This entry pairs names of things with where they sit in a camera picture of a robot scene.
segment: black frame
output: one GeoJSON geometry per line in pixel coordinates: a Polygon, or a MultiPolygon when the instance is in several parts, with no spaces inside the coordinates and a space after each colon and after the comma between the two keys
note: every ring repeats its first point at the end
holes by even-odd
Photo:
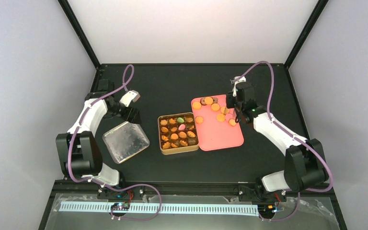
{"type": "MultiPolygon", "coordinates": [[[[77,17],[75,16],[74,12],[72,11],[72,8],[69,4],[68,0],[58,0],[61,7],[63,8],[64,13],[66,14],[67,18],[69,19],[69,22],[71,23],[72,27],[74,28],[75,33],[77,34],[79,40],[81,41],[82,45],[84,46],[85,51],[87,52],[88,56],[90,57],[94,67],[98,70],[101,66],[101,63],[99,62],[98,58],[95,55],[94,50],[92,49],[87,36],[85,36],[84,31],[82,30],[82,27],[80,23],[77,20],[77,17]]],[[[315,23],[317,22],[318,18],[320,17],[323,9],[326,6],[326,3],[328,3],[328,0],[318,0],[317,4],[315,5],[314,9],[312,10],[312,13],[310,17],[308,18],[307,22],[305,23],[304,28],[302,29],[297,41],[295,42],[290,54],[288,55],[287,60],[284,62],[284,66],[286,69],[289,69],[291,67],[291,64],[293,63],[294,59],[296,58],[298,52],[301,50],[305,40],[307,39],[308,35],[310,34],[311,30],[313,29],[315,23]]]]}
{"type": "MultiPolygon", "coordinates": [[[[81,41],[84,49],[86,50],[88,56],[90,57],[93,65],[95,66],[95,68],[97,69],[93,83],[92,83],[92,87],[91,87],[91,92],[93,92],[96,88],[96,85],[98,83],[98,80],[100,79],[102,73],[101,73],[101,63],[99,62],[98,58],[95,55],[94,50],[92,49],[87,37],[85,36],[85,33],[81,27],[81,25],[79,24],[74,12],[72,11],[72,8],[68,2],[68,0],[58,0],[58,2],[60,3],[64,13],[66,14],[67,18],[69,19],[72,27],[74,28],[75,33],[77,34],[79,40],[81,41]]],[[[294,86],[292,84],[292,80],[291,80],[291,76],[290,73],[288,71],[288,69],[290,68],[291,64],[293,63],[294,59],[296,58],[298,52],[301,50],[305,40],[307,39],[310,31],[313,29],[316,21],[318,20],[320,14],[322,13],[323,9],[326,6],[326,3],[328,2],[328,0],[318,0],[316,6],[314,7],[309,19],[307,20],[303,30],[301,31],[301,34],[299,35],[297,41],[295,42],[287,60],[284,63],[284,68],[286,70],[287,73],[287,78],[290,82],[290,85],[292,87],[292,93],[293,93],[293,97],[295,98],[295,101],[297,102],[297,106],[299,109],[299,115],[301,117],[301,121],[304,125],[304,132],[306,133],[306,137],[309,139],[308,136],[308,131],[307,131],[307,127],[306,124],[304,122],[303,116],[302,116],[302,112],[301,112],[301,108],[299,106],[298,100],[297,100],[297,96],[296,96],[296,92],[294,90],[294,86]]],[[[175,184],[175,183],[165,183],[165,184],[154,184],[154,186],[160,190],[160,193],[162,195],[171,195],[171,194],[176,194],[176,195],[199,195],[199,196],[211,196],[211,195],[216,195],[216,196],[239,196],[240,199],[242,200],[249,200],[249,201],[253,201],[253,203],[258,204],[259,202],[257,202],[255,200],[254,197],[252,196],[247,196],[245,194],[243,195],[239,195],[239,191],[241,190],[241,186],[239,184],[175,184]]],[[[54,198],[56,196],[57,193],[83,193],[83,194],[98,194],[98,185],[93,184],[93,183],[73,183],[70,180],[67,180],[65,178],[65,180],[58,180],[55,181],[54,185],[53,185],[53,189],[50,193],[50,197],[48,199],[47,202],[47,206],[45,208],[44,214],[42,216],[42,220],[39,226],[39,229],[44,229],[46,224],[47,224],[47,219],[48,216],[50,214],[50,210],[51,207],[53,205],[54,202],[54,198]]],[[[150,190],[145,190],[146,194],[154,194],[153,191],[150,190]]],[[[293,196],[296,197],[297,194],[293,194],[293,193],[288,193],[288,196],[293,196]]],[[[345,225],[345,221],[343,219],[342,216],[342,212],[341,209],[339,207],[339,203],[338,200],[336,198],[336,195],[334,193],[334,190],[331,190],[327,193],[322,193],[322,194],[318,194],[318,193],[312,193],[312,192],[308,192],[308,191],[303,191],[301,192],[301,196],[316,196],[316,197],[329,197],[331,199],[331,203],[333,205],[333,210],[335,212],[336,217],[338,218],[338,223],[339,223],[339,228],[341,230],[346,230],[346,225],[345,225]]]]}

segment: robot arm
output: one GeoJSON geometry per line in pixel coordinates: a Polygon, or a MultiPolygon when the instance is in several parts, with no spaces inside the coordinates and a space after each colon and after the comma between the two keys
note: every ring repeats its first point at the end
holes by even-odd
{"type": "Polygon", "coordinates": [[[285,156],[283,171],[257,178],[256,195],[258,198],[264,199],[268,194],[277,190],[299,192],[326,181],[328,174],[323,165],[297,139],[311,146],[324,159],[321,143],[316,139],[307,140],[296,134],[278,122],[264,106],[257,105],[254,87],[247,83],[244,77],[237,78],[232,83],[234,88],[227,94],[226,104],[228,108],[235,108],[236,121],[239,122],[241,119],[263,134],[285,156]]]}
{"type": "Polygon", "coordinates": [[[94,138],[95,133],[104,116],[118,116],[130,123],[140,124],[139,110],[130,107],[130,104],[136,102],[140,95],[136,91],[128,91],[119,101],[116,101],[113,96],[108,96],[92,104],[101,96],[112,91],[113,86],[107,80],[101,81],[99,85],[102,86],[102,90],[87,95],[84,108],[77,121],[67,133],[57,136],[56,146],[61,170],[65,176],[69,176],[67,161],[70,141],[79,127],[72,144],[71,168],[73,174],[81,178],[95,179],[103,185],[116,186],[123,178],[117,170],[103,163],[101,152],[94,138]]]}

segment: pink tray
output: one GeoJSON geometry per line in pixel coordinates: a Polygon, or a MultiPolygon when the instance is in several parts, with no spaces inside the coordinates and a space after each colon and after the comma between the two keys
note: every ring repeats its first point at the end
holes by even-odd
{"type": "MultiPolygon", "coordinates": [[[[226,105],[226,95],[210,96],[218,98],[218,104],[222,107],[226,105]]],[[[191,105],[194,102],[199,102],[200,98],[194,98],[191,101],[191,105]]],[[[199,147],[204,151],[220,150],[231,147],[238,147],[243,144],[243,134],[239,124],[231,126],[228,120],[232,118],[234,114],[233,109],[230,109],[230,113],[226,115],[226,121],[220,122],[217,120],[217,115],[220,111],[212,111],[211,105],[202,106],[201,109],[193,108],[194,116],[202,116],[204,122],[201,124],[195,124],[199,147]]]]}

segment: gold tin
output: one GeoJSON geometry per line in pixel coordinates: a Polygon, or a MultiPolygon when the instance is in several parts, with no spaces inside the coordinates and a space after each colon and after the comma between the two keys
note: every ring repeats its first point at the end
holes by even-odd
{"type": "Polygon", "coordinates": [[[180,152],[190,152],[199,149],[199,141],[198,141],[198,134],[196,131],[196,123],[195,117],[193,113],[183,113],[183,114],[174,114],[174,115],[165,115],[159,116],[157,119],[158,127],[159,127],[159,145],[162,154],[170,155],[180,152]],[[178,118],[182,118],[184,120],[183,123],[180,123],[178,118]],[[166,125],[162,125],[161,121],[167,121],[166,125]],[[185,125],[184,130],[178,130],[181,124],[185,125]],[[195,137],[189,137],[188,133],[192,132],[195,137]]]}

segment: led strip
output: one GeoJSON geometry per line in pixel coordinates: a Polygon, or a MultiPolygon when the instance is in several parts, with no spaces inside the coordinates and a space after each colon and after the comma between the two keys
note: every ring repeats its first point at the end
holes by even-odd
{"type": "MultiPolygon", "coordinates": [[[[107,212],[114,203],[62,201],[62,212],[107,212]]],[[[131,203],[129,211],[115,210],[114,213],[156,213],[159,204],[131,203]]],[[[257,205],[210,205],[210,204],[162,204],[160,214],[212,214],[258,216],[257,205]]]]}

